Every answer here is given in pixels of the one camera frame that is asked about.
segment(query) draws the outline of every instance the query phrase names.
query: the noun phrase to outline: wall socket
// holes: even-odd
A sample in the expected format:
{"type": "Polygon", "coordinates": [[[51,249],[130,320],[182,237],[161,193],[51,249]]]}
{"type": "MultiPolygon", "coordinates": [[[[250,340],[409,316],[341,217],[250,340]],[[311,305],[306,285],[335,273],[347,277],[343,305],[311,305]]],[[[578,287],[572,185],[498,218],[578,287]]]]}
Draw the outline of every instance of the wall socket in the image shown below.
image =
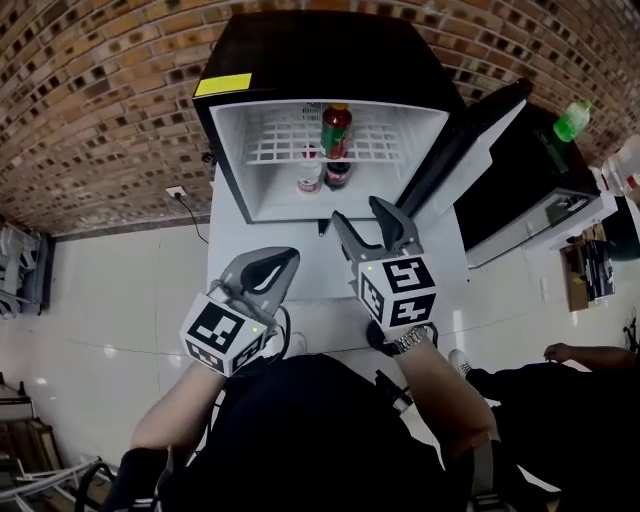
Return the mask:
{"type": "Polygon", "coordinates": [[[169,187],[167,189],[167,194],[169,194],[171,197],[176,197],[176,194],[178,194],[180,197],[184,197],[187,195],[187,192],[183,187],[169,187]]]}

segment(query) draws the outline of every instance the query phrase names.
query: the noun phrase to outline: yellow sticky note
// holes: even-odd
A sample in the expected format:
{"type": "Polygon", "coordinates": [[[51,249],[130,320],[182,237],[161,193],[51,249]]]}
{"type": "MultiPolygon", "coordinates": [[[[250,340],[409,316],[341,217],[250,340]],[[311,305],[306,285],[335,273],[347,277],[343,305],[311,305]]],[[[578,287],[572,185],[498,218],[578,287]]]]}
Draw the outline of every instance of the yellow sticky note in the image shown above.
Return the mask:
{"type": "Polygon", "coordinates": [[[241,75],[217,76],[200,80],[195,97],[205,94],[217,94],[219,92],[242,91],[249,88],[251,73],[241,75]]]}

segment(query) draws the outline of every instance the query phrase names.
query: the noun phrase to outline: person's hand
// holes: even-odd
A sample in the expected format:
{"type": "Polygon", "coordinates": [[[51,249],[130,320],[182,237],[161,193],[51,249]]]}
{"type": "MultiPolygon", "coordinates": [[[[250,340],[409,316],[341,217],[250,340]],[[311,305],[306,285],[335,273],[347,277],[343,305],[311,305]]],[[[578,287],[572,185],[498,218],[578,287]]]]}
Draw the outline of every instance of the person's hand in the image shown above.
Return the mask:
{"type": "Polygon", "coordinates": [[[571,347],[564,343],[549,345],[544,351],[544,358],[547,361],[558,361],[564,363],[571,359],[571,347]]]}

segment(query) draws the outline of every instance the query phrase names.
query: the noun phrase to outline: metal watch band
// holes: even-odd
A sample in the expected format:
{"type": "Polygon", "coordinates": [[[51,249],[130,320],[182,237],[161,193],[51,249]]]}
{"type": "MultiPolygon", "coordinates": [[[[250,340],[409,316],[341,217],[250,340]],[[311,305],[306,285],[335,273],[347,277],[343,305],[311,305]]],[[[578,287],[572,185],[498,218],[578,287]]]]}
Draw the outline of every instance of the metal watch band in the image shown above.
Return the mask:
{"type": "Polygon", "coordinates": [[[404,336],[400,336],[393,341],[393,344],[398,348],[400,354],[406,352],[410,348],[414,347],[418,343],[429,339],[429,330],[424,325],[416,325],[404,336]]]}

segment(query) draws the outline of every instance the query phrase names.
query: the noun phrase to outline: sneaker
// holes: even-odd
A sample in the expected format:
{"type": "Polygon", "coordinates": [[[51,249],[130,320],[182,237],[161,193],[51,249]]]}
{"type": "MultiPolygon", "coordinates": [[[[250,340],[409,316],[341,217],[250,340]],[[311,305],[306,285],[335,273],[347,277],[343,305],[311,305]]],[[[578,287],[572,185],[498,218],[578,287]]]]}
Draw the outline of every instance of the sneaker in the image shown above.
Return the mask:
{"type": "Polygon", "coordinates": [[[289,339],[289,349],[284,358],[302,356],[307,353],[307,338],[301,332],[294,332],[289,339]]]}
{"type": "Polygon", "coordinates": [[[473,368],[473,366],[471,366],[471,363],[469,363],[467,354],[465,354],[459,348],[453,349],[451,352],[449,352],[449,362],[451,363],[451,366],[453,366],[465,379],[467,378],[467,373],[469,373],[469,370],[473,368]]]}

